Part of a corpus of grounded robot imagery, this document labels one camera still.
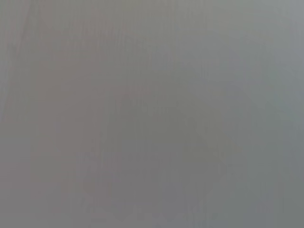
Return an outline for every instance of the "gray wall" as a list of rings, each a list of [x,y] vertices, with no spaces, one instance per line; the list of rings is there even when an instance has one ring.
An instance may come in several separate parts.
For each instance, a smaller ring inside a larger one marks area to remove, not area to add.
[[[23,4],[2,227],[304,225],[302,1]]]

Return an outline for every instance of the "gray surface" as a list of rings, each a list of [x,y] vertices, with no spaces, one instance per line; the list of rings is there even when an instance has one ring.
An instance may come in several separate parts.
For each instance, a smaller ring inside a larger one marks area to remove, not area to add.
[[[302,227],[302,9],[33,0],[0,124],[1,225]]]

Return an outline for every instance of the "blurry background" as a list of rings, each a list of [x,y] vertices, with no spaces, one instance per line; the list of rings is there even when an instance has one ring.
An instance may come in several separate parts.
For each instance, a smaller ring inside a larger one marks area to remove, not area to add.
[[[303,9],[2,1],[1,226],[302,227]]]

